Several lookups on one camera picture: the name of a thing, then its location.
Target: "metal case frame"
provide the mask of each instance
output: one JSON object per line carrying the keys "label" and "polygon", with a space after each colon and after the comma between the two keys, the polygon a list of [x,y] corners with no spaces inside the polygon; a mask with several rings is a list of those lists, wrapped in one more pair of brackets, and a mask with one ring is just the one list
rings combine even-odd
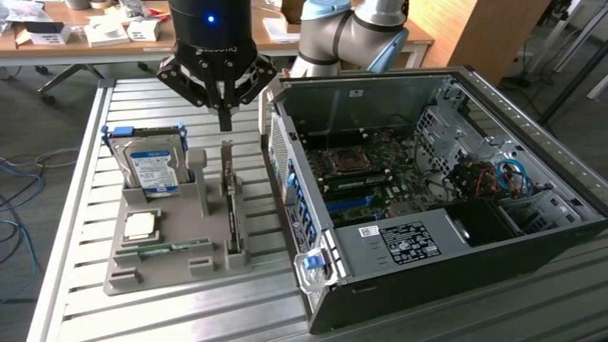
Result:
{"label": "metal case frame", "polygon": [[[510,132],[518,143],[531,151],[531,154],[558,174],[564,184],[572,189],[583,201],[594,208],[598,214],[608,215],[608,184],[606,180],[582,163],[567,148],[543,130],[543,128],[528,118],[515,107],[511,101],[498,92],[492,85],[467,68],[428,69],[424,71],[402,71],[384,76],[356,76],[358,79],[378,79],[403,76],[451,76],[463,85],[463,91],[475,104],[484,109],[491,119],[500,128]],[[290,88],[295,83],[332,82],[351,79],[348,76],[335,78],[304,78],[296,81],[283,79],[283,89]],[[322,289],[307,288],[302,274],[299,275],[300,286],[308,292],[304,295],[307,310],[310,313],[311,333],[340,328],[366,319],[374,318],[390,312],[406,309],[435,299],[444,298],[478,287],[492,284],[500,280],[510,279],[519,274],[526,274],[539,269],[546,263],[567,248],[591,239],[598,235],[608,224],[606,221],[591,221],[579,227],[556,228],[510,239],[504,242],[490,244],[475,248],[472,252],[463,253],[436,262],[428,262],[424,266],[403,269],[368,277],[350,276],[348,260],[344,259],[344,246],[339,241],[332,229],[330,216],[324,210],[316,208],[323,205],[319,191],[310,191],[316,186],[315,177],[307,162],[292,162],[288,165],[279,165],[276,156],[290,156],[294,160],[306,161],[303,155],[299,134],[292,121],[286,117],[286,108],[282,107],[284,94],[280,89],[274,89],[274,111],[275,118],[270,130],[268,161],[276,181],[276,189],[284,190],[280,185],[287,181],[286,174],[278,172],[280,167],[291,167],[299,176],[304,198],[312,213],[312,221],[318,231],[316,241],[311,248],[334,250],[326,255],[331,264],[331,273],[338,275],[330,277]],[[290,142],[284,144],[284,150],[276,149],[278,141]],[[282,191],[282,203],[278,208],[290,200],[286,191]],[[290,252],[296,258],[295,251],[302,252],[298,246],[296,237],[292,234],[290,220],[286,213],[283,221],[287,222],[287,240],[291,244]]]}

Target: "blue pcie slot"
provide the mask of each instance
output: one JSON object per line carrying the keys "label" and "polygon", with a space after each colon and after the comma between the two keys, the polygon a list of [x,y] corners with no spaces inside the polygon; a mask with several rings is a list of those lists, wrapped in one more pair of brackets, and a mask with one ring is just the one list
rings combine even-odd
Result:
{"label": "blue pcie slot", "polygon": [[358,199],[351,199],[342,202],[334,202],[327,204],[327,210],[335,212],[338,210],[351,209],[355,207],[368,207],[372,204],[374,196],[370,195]]}

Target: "metal table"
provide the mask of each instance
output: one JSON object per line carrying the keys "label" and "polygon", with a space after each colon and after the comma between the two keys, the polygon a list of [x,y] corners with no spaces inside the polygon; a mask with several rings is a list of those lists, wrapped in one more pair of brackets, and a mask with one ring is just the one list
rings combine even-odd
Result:
{"label": "metal table", "polygon": [[[108,297],[102,291],[122,176],[102,145],[103,124],[188,127],[207,147],[210,177],[232,139],[244,179],[254,271]],[[322,336],[307,333],[286,242],[258,145],[258,103],[234,132],[156,79],[102,81],[28,341],[598,341],[608,333],[608,234],[540,271]]]}

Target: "hard drive label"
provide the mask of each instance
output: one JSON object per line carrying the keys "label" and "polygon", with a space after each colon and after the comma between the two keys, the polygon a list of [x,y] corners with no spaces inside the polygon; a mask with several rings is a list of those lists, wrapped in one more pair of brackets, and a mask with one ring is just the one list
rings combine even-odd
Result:
{"label": "hard drive label", "polygon": [[159,195],[178,188],[178,177],[170,166],[170,151],[148,151],[131,153],[135,172],[142,188]]}

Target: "box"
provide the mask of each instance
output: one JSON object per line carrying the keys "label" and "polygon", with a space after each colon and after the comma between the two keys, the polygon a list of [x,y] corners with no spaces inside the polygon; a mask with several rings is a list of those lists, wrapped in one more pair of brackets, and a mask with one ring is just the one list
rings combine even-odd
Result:
{"label": "box", "polygon": [[282,14],[283,22],[286,23],[286,32],[287,33],[300,33],[303,27],[302,21],[291,22],[288,18]]}
{"label": "box", "polygon": [[156,41],[159,32],[159,20],[132,21],[127,29],[127,35],[132,41]]}
{"label": "box", "polygon": [[130,43],[130,37],[119,23],[90,24],[84,27],[90,47]]}
{"label": "box", "polygon": [[35,45],[64,45],[68,42],[71,28],[64,23],[24,22],[26,30]]}

